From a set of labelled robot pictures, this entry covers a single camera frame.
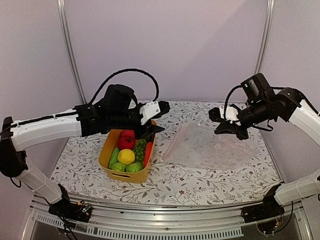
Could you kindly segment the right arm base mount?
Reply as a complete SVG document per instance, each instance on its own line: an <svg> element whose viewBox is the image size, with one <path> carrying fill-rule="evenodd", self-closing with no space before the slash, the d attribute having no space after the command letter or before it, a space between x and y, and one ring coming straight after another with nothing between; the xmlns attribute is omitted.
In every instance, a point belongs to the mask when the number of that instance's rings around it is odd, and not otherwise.
<svg viewBox="0 0 320 240"><path fill-rule="evenodd" d="M258 230L264 235L274 234L280 226L285 210L275 199L276 190L280 184L272 186L263 197L260 204L246 206L241 209L241 217L245 223L267 220L279 217L279 220L273 220L271 223L259 223Z"/></svg>

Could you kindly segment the red toy tomato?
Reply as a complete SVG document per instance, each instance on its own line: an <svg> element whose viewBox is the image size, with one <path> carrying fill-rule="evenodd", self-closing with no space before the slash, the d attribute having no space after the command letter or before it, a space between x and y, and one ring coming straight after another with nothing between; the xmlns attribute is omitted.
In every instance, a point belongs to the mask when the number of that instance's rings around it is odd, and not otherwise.
<svg viewBox="0 0 320 240"><path fill-rule="evenodd" d="M133 150L136 142L135 132L133 130L123 130L119 135L117 147L120 150Z"/></svg>

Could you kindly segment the clear zip top bag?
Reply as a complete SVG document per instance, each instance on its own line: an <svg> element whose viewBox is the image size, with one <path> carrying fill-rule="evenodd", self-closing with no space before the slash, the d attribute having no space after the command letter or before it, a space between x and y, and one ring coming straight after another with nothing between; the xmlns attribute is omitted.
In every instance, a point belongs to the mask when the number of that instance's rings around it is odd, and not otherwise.
<svg viewBox="0 0 320 240"><path fill-rule="evenodd" d="M237 170L259 152L260 147L254 140L239 140L231 134L217 135L209 126L184 123L162 159L194 169Z"/></svg>

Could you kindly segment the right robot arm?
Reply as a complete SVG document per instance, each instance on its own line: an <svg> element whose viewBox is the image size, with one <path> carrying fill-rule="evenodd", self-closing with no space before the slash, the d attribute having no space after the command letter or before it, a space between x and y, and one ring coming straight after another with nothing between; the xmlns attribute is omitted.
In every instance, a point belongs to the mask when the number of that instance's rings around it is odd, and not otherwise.
<svg viewBox="0 0 320 240"><path fill-rule="evenodd" d="M248 128L257 128L259 123L277 121L281 118L303 132L316 145L320 143L320 115L307 97L290 87L253 89L244 87L248 104L244 109L225 103L211 109L209 119L219 125L215 134L234 134L239 140L248 139ZM258 213L269 218L279 206L305 199L320 193L320 172L315 172L289 183L273 186L263 197Z"/></svg>

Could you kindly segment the yellow plastic basket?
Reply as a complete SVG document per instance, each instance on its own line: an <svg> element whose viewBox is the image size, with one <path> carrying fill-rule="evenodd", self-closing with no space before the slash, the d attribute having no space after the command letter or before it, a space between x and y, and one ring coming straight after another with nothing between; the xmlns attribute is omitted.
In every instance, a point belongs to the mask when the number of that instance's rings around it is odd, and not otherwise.
<svg viewBox="0 0 320 240"><path fill-rule="evenodd" d="M148 174L149 174L149 168L150 168L150 161L153 155L153 149L155 145L155 138L156 135L154 135L153 138L153 146L152 146L152 152L148 161L148 164L146 167L143 167L143 170L139 172L119 172L109 169L109 161L111 154L114 150L114 148L118 147L118 140L120 137L120 133L122 130L119 129L113 129L108 134L104 145L102 147L102 150L100 152L98 162L102 166L102 168L105 170L107 175L114 180L124 181L124 182L130 182L135 184L143 183L147 180Z"/></svg>

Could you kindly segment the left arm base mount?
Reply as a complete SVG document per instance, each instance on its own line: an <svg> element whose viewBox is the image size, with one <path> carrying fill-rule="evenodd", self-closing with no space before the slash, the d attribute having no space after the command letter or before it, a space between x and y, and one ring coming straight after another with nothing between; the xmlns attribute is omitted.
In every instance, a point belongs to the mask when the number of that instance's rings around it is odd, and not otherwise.
<svg viewBox="0 0 320 240"><path fill-rule="evenodd" d="M85 203L84 200L72 203L67 190L61 184L58 184L58 186L62 193L62 199L57 203L50 203L48 212L61 218L88 223L93 210L92 205Z"/></svg>

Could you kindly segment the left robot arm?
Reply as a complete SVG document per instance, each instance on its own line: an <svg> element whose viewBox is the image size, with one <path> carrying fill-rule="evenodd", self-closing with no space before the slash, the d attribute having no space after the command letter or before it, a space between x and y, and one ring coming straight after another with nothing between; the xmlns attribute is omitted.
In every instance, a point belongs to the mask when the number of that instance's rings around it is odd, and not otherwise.
<svg viewBox="0 0 320 240"><path fill-rule="evenodd" d="M169 109L166 101L139 103L134 108L107 107L97 102L23 121L6 117L0 133L0 172L23 182L53 204L63 217L70 217L75 210L68 194L33 165L26 149L63 138L106 134L111 130L133 130L136 137L145 138L164 130L153 125L152 120L168 113Z"/></svg>

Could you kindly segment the yellow toy lemon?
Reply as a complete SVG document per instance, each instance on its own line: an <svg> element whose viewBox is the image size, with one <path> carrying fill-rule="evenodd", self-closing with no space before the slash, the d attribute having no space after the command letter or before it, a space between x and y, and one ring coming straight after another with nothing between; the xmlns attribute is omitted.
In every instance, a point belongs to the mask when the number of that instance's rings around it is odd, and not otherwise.
<svg viewBox="0 0 320 240"><path fill-rule="evenodd" d="M117 155L118 162L127 166L134 163L135 158L135 153L131 149L122 149Z"/></svg>

